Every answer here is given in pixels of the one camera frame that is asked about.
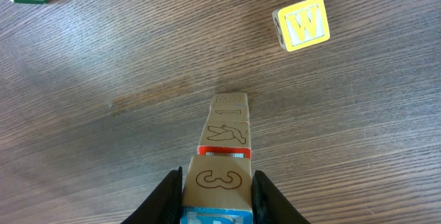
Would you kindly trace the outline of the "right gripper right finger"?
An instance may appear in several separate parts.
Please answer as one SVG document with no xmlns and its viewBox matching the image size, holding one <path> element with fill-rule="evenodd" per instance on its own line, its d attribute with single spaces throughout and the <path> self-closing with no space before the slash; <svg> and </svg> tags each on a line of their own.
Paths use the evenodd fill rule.
<svg viewBox="0 0 441 224">
<path fill-rule="evenodd" d="M 260 170 L 252 179 L 252 209 L 255 224 L 310 224 Z"/>
</svg>

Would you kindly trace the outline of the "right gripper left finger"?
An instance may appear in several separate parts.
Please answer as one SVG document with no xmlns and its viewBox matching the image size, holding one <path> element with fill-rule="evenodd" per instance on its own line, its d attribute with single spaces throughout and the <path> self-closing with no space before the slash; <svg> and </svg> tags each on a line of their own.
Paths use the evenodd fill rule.
<svg viewBox="0 0 441 224">
<path fill-rule="evenodd" d="M 182 217 L 183 169 L 171 170 L 121 224 L 179 224 Z"/>
</svg>

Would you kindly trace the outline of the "blue letter P block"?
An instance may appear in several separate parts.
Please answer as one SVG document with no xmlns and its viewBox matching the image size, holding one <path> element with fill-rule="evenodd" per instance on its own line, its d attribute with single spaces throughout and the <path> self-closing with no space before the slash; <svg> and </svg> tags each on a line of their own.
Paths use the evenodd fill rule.
<svg viewBox="0 0 441 224">
<path fill-rule="evenodd" d="M 194 155 L 183 189 L 181 223 L 252 224 L 251 161 Z"/>
</svg>

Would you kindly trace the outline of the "red letter I block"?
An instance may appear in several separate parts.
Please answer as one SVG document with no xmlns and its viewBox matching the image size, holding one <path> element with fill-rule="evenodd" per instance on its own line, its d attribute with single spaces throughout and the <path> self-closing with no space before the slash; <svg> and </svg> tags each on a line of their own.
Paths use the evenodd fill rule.
<svg viewBox="0 0 441 224">
<path fill-rule="evenodd" d="M 207 121 L 197 147 L 200 155 L 240 154 L 252 157 L 248 122 Z"/>
</svg>

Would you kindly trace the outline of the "white block blue base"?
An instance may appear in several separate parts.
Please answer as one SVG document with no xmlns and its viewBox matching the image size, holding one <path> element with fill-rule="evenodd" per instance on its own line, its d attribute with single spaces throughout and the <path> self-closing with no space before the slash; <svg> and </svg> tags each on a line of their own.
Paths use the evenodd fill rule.
<svg viewBox="0 0 441 224">
<path fill-rule="evenodd" d="M 215 94 L 211 106 L 215 105 L 248 105 L 247 94 L 244 92 Z"/>
</svg>

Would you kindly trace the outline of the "yellow block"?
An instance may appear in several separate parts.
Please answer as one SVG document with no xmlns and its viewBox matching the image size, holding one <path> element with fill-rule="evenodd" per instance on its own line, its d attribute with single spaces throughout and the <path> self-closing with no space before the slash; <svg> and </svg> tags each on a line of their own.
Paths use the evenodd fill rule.
<svg viewBox="0 0 441 224">
<path fill-rule="evenodd" d="M 330 38 L 324 0 L 305 0 L 272 12 L 281 47 L 292 52 Z"/>
</svg>

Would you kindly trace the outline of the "red letter A block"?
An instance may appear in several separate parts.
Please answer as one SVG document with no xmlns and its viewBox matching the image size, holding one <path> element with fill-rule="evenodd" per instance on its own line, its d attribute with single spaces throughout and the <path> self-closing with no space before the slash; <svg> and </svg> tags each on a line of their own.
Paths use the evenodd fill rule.
<svg viewBox="0 0 441 224">
<path fill-rule="evenodd" d="M 249 123 L 249 108 L 246 105 L 213 105 L 208 120 Z"/>
</svg>

